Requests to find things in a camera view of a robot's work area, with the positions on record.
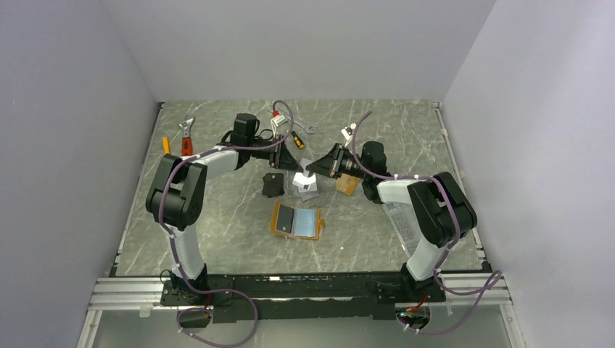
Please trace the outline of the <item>white striped credit card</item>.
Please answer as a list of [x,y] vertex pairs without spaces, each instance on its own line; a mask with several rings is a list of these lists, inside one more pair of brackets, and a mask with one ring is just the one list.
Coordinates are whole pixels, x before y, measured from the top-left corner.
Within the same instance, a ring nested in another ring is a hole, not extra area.
[[292,185],[295,187],[303,187],[304,189],[316,189],[317,178],[316,174],[312,172],[295,173]]

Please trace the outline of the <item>dark credit card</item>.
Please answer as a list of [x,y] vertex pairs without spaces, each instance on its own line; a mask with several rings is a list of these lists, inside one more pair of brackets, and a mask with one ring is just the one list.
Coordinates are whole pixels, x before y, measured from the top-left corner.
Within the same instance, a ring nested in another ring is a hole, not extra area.
[[291,235],[294,227],[294,216],[295,209],[293,207],[280,204],[274,223],[275,231]]

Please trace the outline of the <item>orange leather card holder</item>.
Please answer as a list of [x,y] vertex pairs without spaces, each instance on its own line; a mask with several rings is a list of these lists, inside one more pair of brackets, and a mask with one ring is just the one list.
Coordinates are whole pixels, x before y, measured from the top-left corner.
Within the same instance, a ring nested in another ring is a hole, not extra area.
[[293,207],[295,209],[294,227],[291,235],[275,231],[274,223],[277,218],[278,206],[283,204],[276,201],[273,206],[273,215],[271,219],[270,230],[273,234],[284,236],[290,239],[301,240],[318,240],[321,231],[325,228],[325,221],[321,217],[321,211],[318,209],[308,209]]

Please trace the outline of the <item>grey credit card stack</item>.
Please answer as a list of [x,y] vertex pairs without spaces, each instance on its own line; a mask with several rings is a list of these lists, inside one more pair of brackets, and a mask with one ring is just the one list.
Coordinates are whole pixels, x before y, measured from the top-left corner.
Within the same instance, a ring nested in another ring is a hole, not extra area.
[[314,199],[319,197],[321,194],[319,193],[318,189],[306,189],[303,187],[298,187],[297,188],[297,192],[301,198],[302,201],[307,201],[309,199]]

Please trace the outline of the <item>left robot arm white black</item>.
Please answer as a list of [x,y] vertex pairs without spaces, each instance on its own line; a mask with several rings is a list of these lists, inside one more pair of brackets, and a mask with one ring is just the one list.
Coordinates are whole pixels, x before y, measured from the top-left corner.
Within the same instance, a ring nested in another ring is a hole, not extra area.
[[274,169],[299,172],[301,166],[284,144],[284,136],[263,138],[257,133],[256,116],[240,113],[233,128],[213,149],[160,160],[146,196],[146,210],[160,224],[173,258],[173,283],[192,305],[208,295],[207,266],[200,254],[196,223],[205,202],[207,180],[238,170],[250,159],[267,160]]

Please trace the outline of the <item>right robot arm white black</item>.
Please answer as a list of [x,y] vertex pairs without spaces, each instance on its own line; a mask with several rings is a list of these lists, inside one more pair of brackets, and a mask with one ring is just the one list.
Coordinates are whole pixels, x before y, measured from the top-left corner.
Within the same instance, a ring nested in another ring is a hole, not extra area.
[[405,267],[410,275],[399,285],[409,301],[425,295],[426,280],[442,265],[443,254],[477,225],[475,210],[452,173],[395,178],[387,170],[384,145],[378,141],[364,143],[357,156],[335,144],[307,171],[330,178],[359,178],[367,200],[383,205],[408,252]]

